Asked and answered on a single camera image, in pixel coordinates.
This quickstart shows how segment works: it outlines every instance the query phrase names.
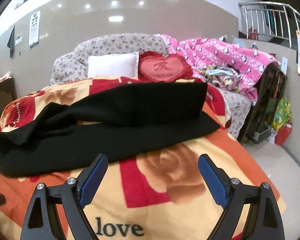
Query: railing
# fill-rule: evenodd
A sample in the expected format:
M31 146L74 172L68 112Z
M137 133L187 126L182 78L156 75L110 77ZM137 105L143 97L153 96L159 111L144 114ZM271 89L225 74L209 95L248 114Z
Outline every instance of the railing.
M291 5L277 2L248 2L239 3L239 6L244 8L247 39L250 34L280 38L289 41L291 48L291 35L296 35L296 30L300 31L300 13Z

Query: blue gripper pad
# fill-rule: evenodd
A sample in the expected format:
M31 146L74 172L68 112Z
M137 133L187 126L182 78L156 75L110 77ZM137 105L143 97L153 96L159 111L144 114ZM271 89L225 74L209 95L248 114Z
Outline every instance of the blue gripper pad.
M81 187L81 198L79 200L79 205L81 208L84 208L86 205L89 205L92 202L107 169L108 158L107 156L103 155Z
M216 204L226 209L226 188L203 155L199 157L198 168Z

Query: yellow green bag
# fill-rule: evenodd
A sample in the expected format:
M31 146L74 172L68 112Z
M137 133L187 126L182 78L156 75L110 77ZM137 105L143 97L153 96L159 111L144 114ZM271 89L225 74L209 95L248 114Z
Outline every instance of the yellow green bag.
M272 122L272 127L279 131L279 129L286 124L292 117L292 112L290 110L290 103L286 98L282 98L279 101L277 110L274 114L274 119Z

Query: heart-shaped pillow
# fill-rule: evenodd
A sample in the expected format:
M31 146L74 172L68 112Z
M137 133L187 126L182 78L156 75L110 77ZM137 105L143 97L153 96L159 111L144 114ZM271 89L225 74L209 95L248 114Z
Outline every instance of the heart-shaped pillow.
M173 82L178 78L192 77L191 67L176 54L165 58L156 52L145 52L140 55L138 68L139 79L148 82Z

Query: silver screw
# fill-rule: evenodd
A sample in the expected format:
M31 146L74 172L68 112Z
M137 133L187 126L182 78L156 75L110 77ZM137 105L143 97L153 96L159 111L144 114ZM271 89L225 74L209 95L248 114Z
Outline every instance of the silver screw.
M265 187L265 188L270 188L270 184L267 183L267 182L262 183L262 185L263 185L263 187Z
M232 178L232 179L231 179L231 183L232 183L232 184L235 184L235 185L238 185L238 184L240 183L240 180L237 179L237 178Z
M43 189L44 188L44 184L43 183L40 183L37 185L37 189Z
M67 183L68 183L69 185L72 185L72 184L75 183L75 181L76 181L75 178L70 178L70 179L68 179Z

